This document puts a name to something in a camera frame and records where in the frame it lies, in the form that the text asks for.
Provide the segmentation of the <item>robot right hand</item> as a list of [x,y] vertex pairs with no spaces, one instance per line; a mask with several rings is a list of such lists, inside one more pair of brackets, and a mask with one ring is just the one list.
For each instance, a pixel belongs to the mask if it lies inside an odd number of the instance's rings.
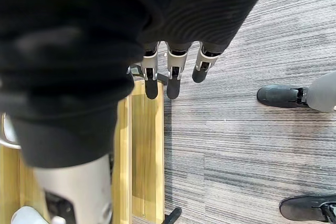
[[223,52],[258,0],[1,0],[1,112],[50,216],[110,223],[110,154],[129,70],[161,41]]

